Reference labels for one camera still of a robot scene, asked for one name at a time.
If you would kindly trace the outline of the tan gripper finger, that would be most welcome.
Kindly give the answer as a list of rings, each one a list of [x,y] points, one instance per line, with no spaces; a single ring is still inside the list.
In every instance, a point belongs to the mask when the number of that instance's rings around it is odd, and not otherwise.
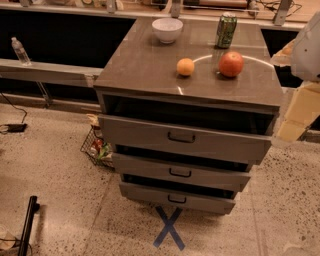
[[[291,55],[294,47],[295,40],[291,40],[281,50],[275,53],[270,62],[274,66],[285,67],[291,65]]]
[[[276,137],[294,142],[319,116],[320,82],[304,81],[295,89]]]

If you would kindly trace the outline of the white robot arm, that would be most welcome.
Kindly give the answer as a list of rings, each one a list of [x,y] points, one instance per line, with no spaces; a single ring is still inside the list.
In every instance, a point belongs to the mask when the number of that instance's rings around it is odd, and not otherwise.
[[[320,12],[272,56],[271,63],[290,66],[292,75],[302,80],[276,135],[282,141],[294,142],[320,116]]]

